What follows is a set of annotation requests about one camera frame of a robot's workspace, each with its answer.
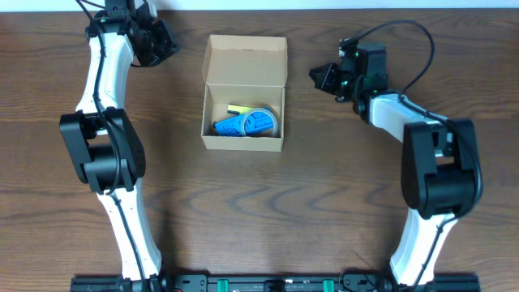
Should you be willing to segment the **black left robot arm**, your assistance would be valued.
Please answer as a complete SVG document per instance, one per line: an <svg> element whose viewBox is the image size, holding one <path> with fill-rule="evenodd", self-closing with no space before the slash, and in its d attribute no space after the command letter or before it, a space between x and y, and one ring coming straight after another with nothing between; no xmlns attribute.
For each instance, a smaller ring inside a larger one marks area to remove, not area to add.
<svg viewBox="0 0 519 292"><path fill-rule="evenodd" d="M124 110L128 71L156 67L179 50L149 1L106 1L85 29L90 64L84 94L59 129L78 179L105 208L122 259L119 289L155 289L162 258L142 195L146 157Z"/></svg>

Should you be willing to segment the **yellow and black marker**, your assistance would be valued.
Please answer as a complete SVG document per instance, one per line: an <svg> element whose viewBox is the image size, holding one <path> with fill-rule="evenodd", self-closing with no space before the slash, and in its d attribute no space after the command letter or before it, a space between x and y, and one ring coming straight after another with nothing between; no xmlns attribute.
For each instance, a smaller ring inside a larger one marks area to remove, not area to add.
<svg viewBox="0 0 519 292"><path fill-rule="evenodd" d="M233 104L229 104L227 106L228 114L240 115L240 114L245 114L250 110L253 110L253 107L244 106L244 105L233 105Z"/></svg>

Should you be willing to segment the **blue plastic tape dispenser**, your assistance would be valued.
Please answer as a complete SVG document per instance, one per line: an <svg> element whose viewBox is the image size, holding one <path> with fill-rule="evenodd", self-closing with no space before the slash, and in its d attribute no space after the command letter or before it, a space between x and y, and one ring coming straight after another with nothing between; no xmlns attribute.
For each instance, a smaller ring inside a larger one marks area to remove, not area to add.
<svg viewBox="0 0 519 292"><path fill-rule="evenodd" d="M275 136L278 130L277 119L266 109L255 109L213 124L219 136Z"/></svg>

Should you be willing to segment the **large clear tape roll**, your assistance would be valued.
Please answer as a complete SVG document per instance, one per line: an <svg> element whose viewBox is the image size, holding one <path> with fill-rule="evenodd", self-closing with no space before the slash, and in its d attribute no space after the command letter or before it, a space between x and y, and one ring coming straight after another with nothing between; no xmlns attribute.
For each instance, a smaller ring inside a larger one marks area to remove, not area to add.
<svg viewBox="0 0 519 292"><path fill-rule="evenodd" d="M252 136L270 130L270 136L276 137L279 130L277 117L265 108L254 108L243 115L240 124L241 136Z"/></svg>

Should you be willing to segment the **cardboard box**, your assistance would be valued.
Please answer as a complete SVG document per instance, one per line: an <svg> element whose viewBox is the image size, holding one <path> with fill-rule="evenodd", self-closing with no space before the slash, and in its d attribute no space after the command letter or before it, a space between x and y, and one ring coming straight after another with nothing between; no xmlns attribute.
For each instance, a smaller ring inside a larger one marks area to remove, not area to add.
<svg viewBox="0 0 519 292"><path fill-rule="evenodd" d="M204 110L201 138L208 150L280 152L284 142L288 42L276 36L214 35L202 67ZM277 118L277 134L256 137L217 133L214 124L231 118L229 105L265 107Z"/></svg>

